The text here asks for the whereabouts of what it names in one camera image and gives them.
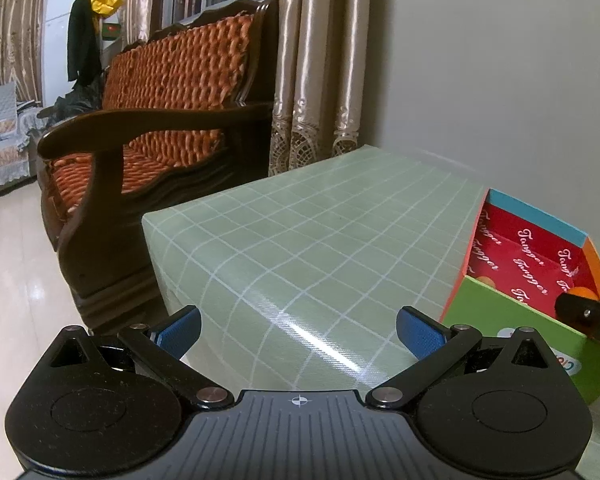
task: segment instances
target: gray wall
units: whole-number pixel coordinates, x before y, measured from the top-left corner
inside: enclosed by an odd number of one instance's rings
[[[600,0],[372,0],[361,141],[600,234]]]

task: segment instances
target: curtain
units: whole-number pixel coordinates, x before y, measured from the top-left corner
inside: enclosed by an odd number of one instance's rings
[[[358,145],[369,0],[280,0],[269,174]]]
[[[18,100],[42,100],[44,0],[0,0],[0,85],[15,81]]]
[[[151,34],[152,7],[154,0],[125,0],[123,28],[125,44],[137,40],[146,41]]]

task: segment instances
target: orange fruit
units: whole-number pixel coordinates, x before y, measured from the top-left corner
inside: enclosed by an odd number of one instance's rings
[[[496,282],[494,282],[489,276],[478,276],[476,280],[492,288],[496,288]]]
[[[568,290],[569,294],[574,296],[580,296],[581,298],[587,298],[588,300],[599,300],[598,295],[586,286],[574,286]]]

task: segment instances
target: open box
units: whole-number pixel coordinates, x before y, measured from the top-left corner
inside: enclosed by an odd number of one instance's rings
[[[538,330],[582,397],[600,396],[600,343],[555,319],[559,294],[586,287],[600,298],[600,257],[575,227],[491,189],[442,321],[485,336]]]

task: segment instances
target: red and green box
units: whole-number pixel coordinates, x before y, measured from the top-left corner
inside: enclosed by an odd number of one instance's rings
[[[442,321],[486,336],[534,327],[591,403],[600,396],[600,343],[555,319],[556,298],[575,286],[600,298],[600,257],[587,234],[491,189]]]

